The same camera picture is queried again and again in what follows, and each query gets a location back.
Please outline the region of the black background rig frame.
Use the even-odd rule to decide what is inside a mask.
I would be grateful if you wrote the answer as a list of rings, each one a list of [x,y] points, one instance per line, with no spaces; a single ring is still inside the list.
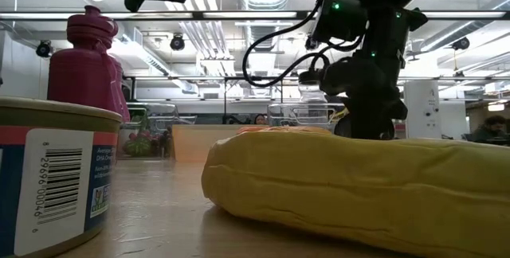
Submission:
[[[179,114],[265,113],[270,104],[300,101],[297,76],[277,80],[254,76],[128,76],[124,84],[131,105],[163,108],[173,105]],[[466,104],[510,104],[510,72],[490,76],[402,76],[396,81],[401,94],[414,83],[436,83],[440,101]]]

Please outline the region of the magenta squeeze bottle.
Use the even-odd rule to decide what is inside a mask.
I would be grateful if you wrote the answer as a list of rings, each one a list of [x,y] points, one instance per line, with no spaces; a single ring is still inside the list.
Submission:
[[[126,123],[131,117],[122,92],[123,69],[108,54],[118,25],[86,6],[67,21],[67,40],[73,46],[50,57],[47,99],[113,111]]]

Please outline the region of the clear bottle black cap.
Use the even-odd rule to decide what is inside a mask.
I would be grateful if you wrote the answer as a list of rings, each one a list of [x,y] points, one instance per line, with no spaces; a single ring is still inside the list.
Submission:
[[[300,106],[297,117],[305,124],[325,124],[328,122],[328,106],[324,93],[320,90],[320,78],[316,71],[308,70],[299,75],[298,89]]]

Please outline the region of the black overhead frame bar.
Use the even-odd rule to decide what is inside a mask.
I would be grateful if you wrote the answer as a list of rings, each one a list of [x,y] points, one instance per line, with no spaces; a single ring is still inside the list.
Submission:
[[[424,15],[434,21],[510,21],[510,11],[423,11]],[[305,19],[309,11],[144,11],[139,13],[112,12],[103,16],[119,22],[131,21],[299,21]],[[0,12],[3,21],[66,21],[77,12]]]

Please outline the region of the white pillar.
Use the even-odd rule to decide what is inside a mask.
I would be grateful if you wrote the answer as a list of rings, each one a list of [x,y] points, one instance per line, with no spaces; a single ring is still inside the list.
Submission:
[[[435,80],[411,80],[404,84],[406,137],[440,139],[439,92]]]

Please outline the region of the yellow banana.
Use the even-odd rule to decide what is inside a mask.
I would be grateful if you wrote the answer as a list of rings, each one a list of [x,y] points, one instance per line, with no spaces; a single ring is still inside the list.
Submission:
[[[426,258],[510,258],[510,147],[246,132],[216,142],[202,191],[237,217]]]

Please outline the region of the orange carrot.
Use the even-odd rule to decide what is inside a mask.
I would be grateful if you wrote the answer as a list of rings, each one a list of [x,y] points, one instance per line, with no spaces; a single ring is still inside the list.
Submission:
[[[283,127],[270,127],[270,126],[251,126],[251,127],[241,127],[237,130],[236,134],[242,134],[246,132],[256,132],[256,131],[285,131],[285,132],[310,132],[324,135],[331,135],[332,133],[329,130],[323,129],[321,127],[293,127],[293,126],[283,126]]]

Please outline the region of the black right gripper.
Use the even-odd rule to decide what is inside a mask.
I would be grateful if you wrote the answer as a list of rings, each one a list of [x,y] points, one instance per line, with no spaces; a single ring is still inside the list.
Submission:
[[[324,68],[320,89],[333,96],[347,94],[351,119],[340,119],[334,134],[354,139],[393,139],[392,119],[405,119],[397,81],[405,68],[408,34],[428,22],[418,8],[385,8],[369,12],[362,48],[351,57]]]

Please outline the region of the tin can blue label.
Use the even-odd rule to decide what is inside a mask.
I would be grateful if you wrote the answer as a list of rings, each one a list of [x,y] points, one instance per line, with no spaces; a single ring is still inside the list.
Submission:
[[[103,228],[119,114],[0,96],[0,258],[49,258]]]

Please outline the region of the dark grape bunch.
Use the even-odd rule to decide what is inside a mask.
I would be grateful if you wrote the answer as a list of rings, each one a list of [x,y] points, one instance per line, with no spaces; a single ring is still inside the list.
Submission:
[[[162,158],[170,158],[173,149],[173,131],[172,126],[167,127],[159,136],[159,148]]]

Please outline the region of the red grape bunch with leaf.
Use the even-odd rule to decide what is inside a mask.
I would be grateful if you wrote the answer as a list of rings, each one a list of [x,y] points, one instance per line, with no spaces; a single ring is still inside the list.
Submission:
[[[127,141],[122,145],[126,155],[132,157],[157,156],[160,150],[159,137],[152,135],[150,131],[140,131],[130,133]]]

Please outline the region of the green striped-leaf plant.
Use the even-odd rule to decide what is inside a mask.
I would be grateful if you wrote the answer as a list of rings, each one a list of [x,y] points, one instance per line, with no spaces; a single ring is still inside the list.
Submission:
[[[139,131],[148,131],[151,123],[148,119],[148,110],[146,108],[136,108],[130,110],[131,122],[135,123]]]

